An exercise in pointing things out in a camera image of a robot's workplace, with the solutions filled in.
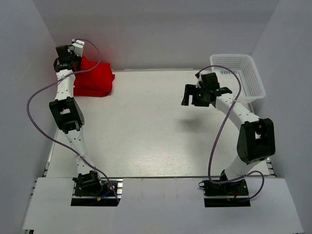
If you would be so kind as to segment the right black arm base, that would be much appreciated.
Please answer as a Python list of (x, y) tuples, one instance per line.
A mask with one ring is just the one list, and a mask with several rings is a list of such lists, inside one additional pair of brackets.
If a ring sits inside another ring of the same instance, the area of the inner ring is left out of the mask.
[(203, 180), (198, 184), (203, 189), (205, 208), (250, 207), (246, 180), (227, 184), (213, 184)]

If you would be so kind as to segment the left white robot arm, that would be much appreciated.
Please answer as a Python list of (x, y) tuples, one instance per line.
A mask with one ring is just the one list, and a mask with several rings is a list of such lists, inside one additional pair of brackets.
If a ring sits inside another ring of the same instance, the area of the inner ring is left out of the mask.
[(99, 194), (103, 182), (93, 169), (91, 162), (86, 162), (87, 149), (83, 136), (84, 116), (74, 99), (74, 72), (80, 71), (84, 42), (73, 40), (70, 45), (56, 47), (58, 58), (54, 62), (57, 75), (57, 94), (49, 103), (50, 111), (57, 124), (74, 149), (77, 176), (73, 178), (78, 188), (86, 193)]

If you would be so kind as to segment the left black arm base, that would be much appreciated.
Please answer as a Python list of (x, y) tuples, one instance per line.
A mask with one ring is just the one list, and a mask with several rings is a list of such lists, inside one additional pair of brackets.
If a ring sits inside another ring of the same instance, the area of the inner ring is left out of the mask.
[(111, 181), (113, 189), (105, 180), (74, 177), (74, 189), (71, 198), (72, 207), (116, 207), (117, 180)]

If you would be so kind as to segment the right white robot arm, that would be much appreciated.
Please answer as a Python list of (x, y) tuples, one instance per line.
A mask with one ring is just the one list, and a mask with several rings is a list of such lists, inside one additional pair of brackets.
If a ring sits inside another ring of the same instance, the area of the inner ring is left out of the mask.
[(259, 162), (275, 154), (274, 124), (270, 118), (260, 118), (250, 112), (233, 95), (228, 87), (220, 87), (215, 73), (200, 75), (197, 84), (185, 85), (183, 106), (214, 106), (225, 114), (222, 126), (230, 120), (239, 130), (233, 162), (222, 171), (220, 188), (232, 194), (238, 188), (237, 181), (251, 174)]

